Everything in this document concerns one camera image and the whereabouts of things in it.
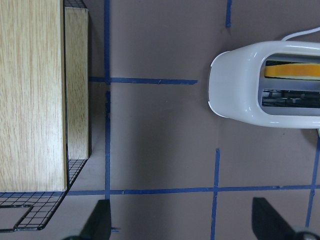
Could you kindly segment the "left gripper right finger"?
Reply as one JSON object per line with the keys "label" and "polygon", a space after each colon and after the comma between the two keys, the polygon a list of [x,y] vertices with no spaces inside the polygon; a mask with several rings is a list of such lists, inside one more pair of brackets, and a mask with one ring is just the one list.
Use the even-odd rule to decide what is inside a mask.
{"label": "left gripper right finger", "polygon": [[258,240],[318,240],[308,228],[294,228],[264,197],[252,199],[251,228]]}

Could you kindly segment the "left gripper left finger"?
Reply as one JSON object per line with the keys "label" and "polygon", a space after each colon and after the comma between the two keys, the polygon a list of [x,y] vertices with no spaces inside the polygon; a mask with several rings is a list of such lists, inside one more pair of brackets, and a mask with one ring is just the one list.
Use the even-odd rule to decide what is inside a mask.
{"label": "left gripper left finger", "polygon": [[109,240],[112,232],[111,204],[101,199],[95,205],[79,235],[65,237],[65,240]]}

